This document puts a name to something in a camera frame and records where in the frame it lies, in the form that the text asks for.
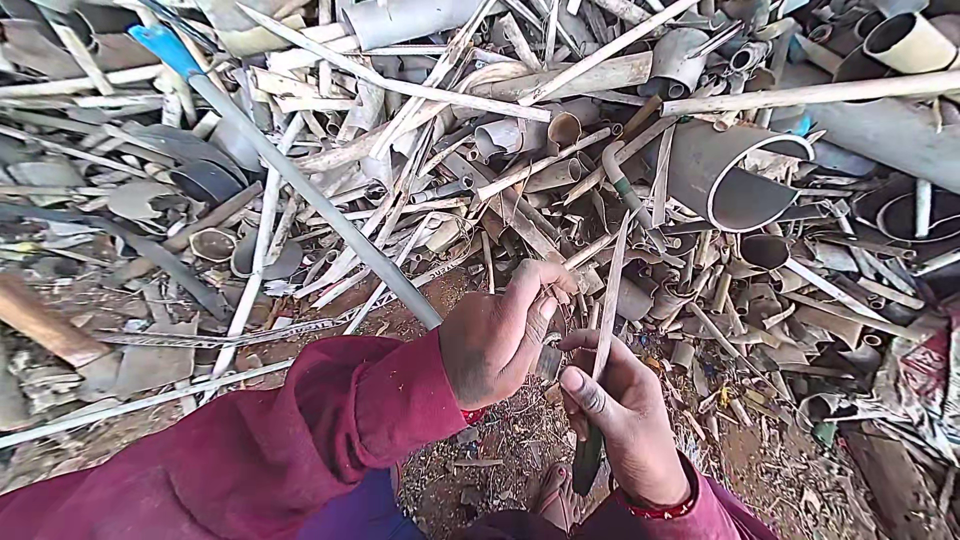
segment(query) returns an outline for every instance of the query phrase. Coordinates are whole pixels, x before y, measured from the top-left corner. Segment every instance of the gray pvc pipe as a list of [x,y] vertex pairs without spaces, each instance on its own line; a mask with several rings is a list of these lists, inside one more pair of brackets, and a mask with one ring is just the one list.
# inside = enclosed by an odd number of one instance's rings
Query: gray pvc pipe
[[443,319],[437,314],[437,311],[423,298],[423,295],[410,283],[410,280],[407,280],[394,262],[383,255],[370,243],[366,236],[363,236],[353,227],[353,224],[321,194],[320,190],[303,176],[297,166],[277,150],[274,144],[253,125],[247,115],[237,108],[229,96],[221,92],[205,75],[194,75],[190,77],[188,82],[225,120],[236,126],[237,130],[250,141],[264,160],[275,168],[280,176],[286,179],[297,193],[306,199],[307,203],[317,209],[317,212],[330,227],[394,291],[400,301],[413,312],[428,330],[434,329],[442,323]]
[[[366,0],[343,8],[344,21],[360,41],[360,49],[386,47],[415,37],[463,26],[482,0],[390,0],[382,6]],[[496,4],[491,14],[502,12]]]
[[[821,85],[830,82],[827,73],[809,65],[788,64],[779,81],[781,88]],[[817,103],[806,112],[827,130],[824,139],[917,178],[930,180],[943,189],[960,193],[960,137],[945,128],[937,133],[929,108],[895,99],[870,103]]]

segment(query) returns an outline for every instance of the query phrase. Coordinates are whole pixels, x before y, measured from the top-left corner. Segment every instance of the foot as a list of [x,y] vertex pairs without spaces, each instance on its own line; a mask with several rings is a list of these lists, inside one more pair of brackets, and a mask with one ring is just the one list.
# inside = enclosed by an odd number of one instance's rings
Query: foot
[[533,511],[546,521],[570,532],[573,525],[573,482],[569,465],[554,463],[540,484]]

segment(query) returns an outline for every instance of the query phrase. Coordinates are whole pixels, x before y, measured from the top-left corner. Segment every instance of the scrap material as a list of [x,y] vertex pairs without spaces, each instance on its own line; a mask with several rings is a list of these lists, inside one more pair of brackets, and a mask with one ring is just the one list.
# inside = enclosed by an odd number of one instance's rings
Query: scrap material
[[[244,347],[361,331],[397,296],[433,328],[418,287],[462,267],[495,294],[539,258],[580,289],[551,330],[599,327],[594,377],[614,336],[672,353],[694,444],[871,419],[955,475],[951,7],[336,4],[230,4],[239,27],[216,3],[112,7],[146,48],[89,47],[66,17],[31,52],[4,19],[0,319],[36,345],[0,378],[22,430],[0,448],[192,410],[290,365]],[[43,306],[80,294],[106,300],[76,325]],[[578,493],[601,440],[578,444]]]

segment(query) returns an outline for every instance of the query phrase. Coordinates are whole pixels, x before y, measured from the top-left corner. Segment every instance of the wooden handle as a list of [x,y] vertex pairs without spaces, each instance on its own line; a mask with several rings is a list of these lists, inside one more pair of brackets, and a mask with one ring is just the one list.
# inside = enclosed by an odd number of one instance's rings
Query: wooden handle
[[110,352],[110,347],[44,307],[34,291],[10,274],[0,275],[0,320],[74,367]]

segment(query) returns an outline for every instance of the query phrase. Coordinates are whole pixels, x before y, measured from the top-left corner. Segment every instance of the maroon shirt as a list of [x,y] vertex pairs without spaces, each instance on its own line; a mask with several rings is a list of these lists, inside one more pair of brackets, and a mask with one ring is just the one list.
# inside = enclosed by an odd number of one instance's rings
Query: maroon shirt
[[[280,388],[231,392],[99,467],[0,497],[0,537],[292,539],[369,469],[465,426],[436,331],[409,343],[322,339]],[[723,488],[689,475],[687,515],[644,520],[607,499],[580,534],[776,538]]]

